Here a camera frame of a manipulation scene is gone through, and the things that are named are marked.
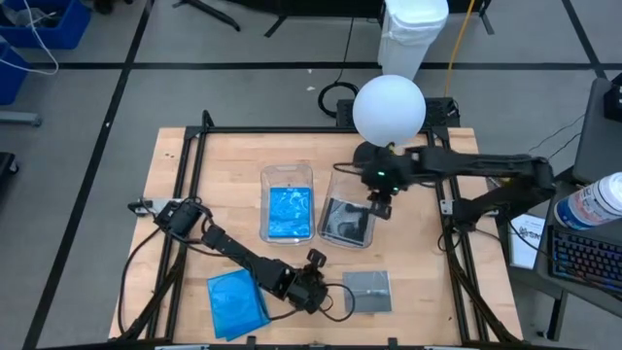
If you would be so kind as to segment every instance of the wooden tabletop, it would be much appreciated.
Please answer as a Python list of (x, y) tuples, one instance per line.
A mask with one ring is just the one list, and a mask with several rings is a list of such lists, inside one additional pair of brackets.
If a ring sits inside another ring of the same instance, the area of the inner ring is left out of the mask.
[[(167, 198), (173, 193), (179, 154), (183, 144), (182, 128), (163, 128), (155, 144), (144, 196)], [(450, 129), (451, 144), (461, 153), (477, 153), (472, 129)], [(393, 312), (355, 314), (343, 323), (333, 323), (321, 313), (298, 312), (253, 332), (259, 344), (386, 344), (396, 337), (402, 345), (460, 344), (456, 312), (447, 260), (436, 248), (441, 234), (437, 198), (434, 190), (411, 187), (394, 198), (390, 221), (377, 220), (373, 243), (367, 249), (347, 250), (332, 246), (319, 236), (308, 245), (283, 247), (268, 245), (259, 238), (259, 173), (266, 165), (306, 163), (312, 166), (315, 187), (316, 224), (320, 218), (328, 183), (335, 162), (350, 161), (362, 142), (358, 134), (209, 134), (203, 160), (199, 196), (214, 213), (214, 220), (227, 233), (259, 256), (278, 258), (302, 266), (310, 248), (328, 257), (322, 268), (328, 282), (341, 282), (345, 271), (387, 270), (391, 278)], [(425, 145), (423, 136), (414, 145)], [(192, 150), (190, 159), (194, 159)], [(185, 182), (190, 185), (193, 164)], [(463, 197), (473, 198), (487, 191), (483, 178), (460, 177)], [(478, 227), (497, 234), (494, 220), (485, 218)], [(133, 249), (155, 226), (151, 219), (138, 219)], [(196, 227), (191, 234), (199, 236)], [(123, 306), (127, 327), (152, 296), (164, 235), (160, 234), (134, 258), (128, 271)], [(517, 337), (522, 338), (514, 298), (499, 241), (484, 234), (470, 235), (474, 263), (482, 297), (497, 317)], [(206, 280), (240, 267), (228, 259), (209, 258), (189, 252), (180, 303), (175, 342), (220, 343), (216, 339), (210, 313)], [(334, 317), (345, 315), (343, 291), (329, 293)], [(264, 293), (270, 314), (279, 315), (291, 306)], [(163, 317), (168, 299), (162, 303), (158, 334), (163, 334)], [(477, 338), (470, 302), (467, 318), (471, 338)], [(111, 336), (118, 335), (116, 321)], [(242, 336), (233, 342), (244, 342)]]

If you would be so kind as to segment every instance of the blue crate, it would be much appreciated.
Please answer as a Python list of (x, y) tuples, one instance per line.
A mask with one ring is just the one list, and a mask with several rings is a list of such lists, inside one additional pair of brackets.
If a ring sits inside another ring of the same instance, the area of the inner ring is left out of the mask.
[[(0, 43), (0, 58), (19, 67), (30, 68), (30, 65), (11, 50), (7, 43)], [(26, 71), (0, 62), (0, 77), (2, 77), (0, 79), (0, 105), (12, 104), (16, 100), (21, 83), (27, 74)]]
[[(13, 10), (23, 10), (23, 0), (6, 0)], [(54, 28), (37, 28), (37, 33), (48, 49), (75, 49), (80, 43), (90, 21), (90, 10), (80, 0), (29, 0), (31, 9), (40, 8), (46, 13), (64, 9), (63, 18)], [(16, 48), (41, 48), (31, 28), (0, 26), (0, 36)]]

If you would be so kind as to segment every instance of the metal stand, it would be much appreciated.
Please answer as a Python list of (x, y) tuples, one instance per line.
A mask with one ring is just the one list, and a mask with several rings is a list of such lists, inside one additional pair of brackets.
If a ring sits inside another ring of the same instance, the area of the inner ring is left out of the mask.
[(41, 122), (36, 113), (0, 111), (0, 123), (23, 123), (37, 127)]
[(553, 341), (560, 340), (567, 302), (568, 292), (562, 291), (562, 296), (560, 298), (556, 298), (555, 303), (553, 304), (553, 312), (551, 313), (551, 321), (548, 324), (548, 330), (546, 332), (538, 332), (537, 335)]

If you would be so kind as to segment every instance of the clear plastic container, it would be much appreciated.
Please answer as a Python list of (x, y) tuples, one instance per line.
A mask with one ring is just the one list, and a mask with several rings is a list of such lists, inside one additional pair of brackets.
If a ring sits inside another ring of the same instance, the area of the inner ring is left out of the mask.
[(261, 226), (268, 243), (301, 244), (314, 234), (313, 170), (304, 164), (270, 165), (261, 171)]
[(373, 238), (375, 216), (369, 213), (369, 190), (361, 177), (333, 171), (318, 233), (330, 243), (367, 248)]

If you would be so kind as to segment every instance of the white sphere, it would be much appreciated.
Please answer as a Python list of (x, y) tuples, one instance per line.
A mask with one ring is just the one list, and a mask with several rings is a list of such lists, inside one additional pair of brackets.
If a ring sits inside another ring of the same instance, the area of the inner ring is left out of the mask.
[(408, 143), (421, 130), (426, 100), (412, 81), (397, 75), (372, 79), (354, 100), (354, 125), (369, 143), (386, 147)]

